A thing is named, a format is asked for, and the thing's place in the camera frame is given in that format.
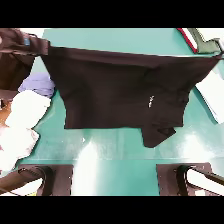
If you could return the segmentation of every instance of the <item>pile of clothes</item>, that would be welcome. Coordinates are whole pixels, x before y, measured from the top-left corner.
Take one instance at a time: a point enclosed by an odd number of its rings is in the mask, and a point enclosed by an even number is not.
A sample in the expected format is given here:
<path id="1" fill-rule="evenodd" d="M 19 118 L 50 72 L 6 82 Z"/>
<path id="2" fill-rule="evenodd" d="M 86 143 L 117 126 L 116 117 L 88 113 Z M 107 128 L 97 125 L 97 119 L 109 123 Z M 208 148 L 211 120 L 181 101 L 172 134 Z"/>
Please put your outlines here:
<path id="1" fill-rule="evenodd" d="M 224 50 L 224 28 L 177 28 L 195 54 Z"/>
<path id="2" fill-rule="evenodd" d="M 39 134 L 32 130 L 50 106 L 54 83 L 47 73 L 32 73 L 11 103 L 11 112 L 0 126 L 0 170 L 10 171 L 18 159 L 29 156 Z"/>

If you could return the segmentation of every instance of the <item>table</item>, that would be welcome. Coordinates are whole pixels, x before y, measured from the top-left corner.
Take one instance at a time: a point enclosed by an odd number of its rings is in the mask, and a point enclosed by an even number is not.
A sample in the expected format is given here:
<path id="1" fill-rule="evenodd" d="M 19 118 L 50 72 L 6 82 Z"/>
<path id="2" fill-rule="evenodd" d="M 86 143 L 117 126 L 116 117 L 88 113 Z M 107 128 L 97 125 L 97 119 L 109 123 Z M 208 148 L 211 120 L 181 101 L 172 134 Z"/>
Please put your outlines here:
<path id="1" fill-rule="evenodd" d="M 43 38 L 61 47 L 193 55 L 174 28 L 48 29 Z M 221 70 L 223 61 L 215 68 Z M 36 58 L 31 72 L 46 71 Z M 20 163 L 74 164 L 72 195 L 159 195 L 156 164 L 161 163 L 210 162 L 213 171 L 224 176 L 224 124 L 216 123 L 196 88 L 190 93 L 184 127 L 155 148 L 143 146 L 140 129 L 64 130 L 64 120 L 64 104 L 56 92 L 35 127 L 41 136 L 38 144 Z"/>

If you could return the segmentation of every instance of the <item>black cloth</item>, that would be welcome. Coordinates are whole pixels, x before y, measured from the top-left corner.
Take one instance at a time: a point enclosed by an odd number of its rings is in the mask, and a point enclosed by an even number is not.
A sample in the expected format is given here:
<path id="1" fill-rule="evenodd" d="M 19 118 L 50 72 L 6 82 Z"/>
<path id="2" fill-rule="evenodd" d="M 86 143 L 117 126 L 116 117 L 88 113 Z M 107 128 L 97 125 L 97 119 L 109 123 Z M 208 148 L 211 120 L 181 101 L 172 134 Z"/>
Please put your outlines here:
<path id="1" fill-rule="evenodd" d="M 183 126 L 190 90 L 220 58 L 60 47 L 42 56 L 65 104 L 66 129 L 141 128 L 146 147 Z"/>

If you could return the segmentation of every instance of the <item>green table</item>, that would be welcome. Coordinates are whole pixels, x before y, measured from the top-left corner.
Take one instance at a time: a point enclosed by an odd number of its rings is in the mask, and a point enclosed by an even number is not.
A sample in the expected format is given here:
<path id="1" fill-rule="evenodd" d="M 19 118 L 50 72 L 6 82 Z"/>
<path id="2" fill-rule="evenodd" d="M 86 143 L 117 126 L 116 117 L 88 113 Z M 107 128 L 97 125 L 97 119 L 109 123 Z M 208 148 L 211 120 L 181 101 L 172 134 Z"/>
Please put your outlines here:
<path id="1" fill-rule="evenodd" d="M 140 54 L 193 55 L 173 28 L 49 29 L 53 46 Z M 223 62 L 215 68 L 220 71 Z M 46 72 L 36 58 L 32 72 Z M 72 195 L 159 195 L 157 163 L 210 162 L 224 176 L 224 124 L 218 125 L 194 89 L 184 127 L 155 148 L 146 148 L 139 129 L 64 130 L 65 107 L 59 93 L 35 127 L 41 137 L 23 164 L 74 164 Z"/>

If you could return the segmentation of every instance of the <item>stack of folded clothes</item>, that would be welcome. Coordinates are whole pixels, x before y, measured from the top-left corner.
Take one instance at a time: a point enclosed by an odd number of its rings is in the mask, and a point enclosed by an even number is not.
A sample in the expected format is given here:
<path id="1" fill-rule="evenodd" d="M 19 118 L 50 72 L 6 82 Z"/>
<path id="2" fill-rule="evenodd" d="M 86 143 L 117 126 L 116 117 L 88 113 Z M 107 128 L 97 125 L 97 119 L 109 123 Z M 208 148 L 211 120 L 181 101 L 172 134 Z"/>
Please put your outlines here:
<path id="1" fill-rule="evenodd" d="M 223 28 L 177 28 L 188 46 L 196 54 L 210 54 L 222 51 Z"/>

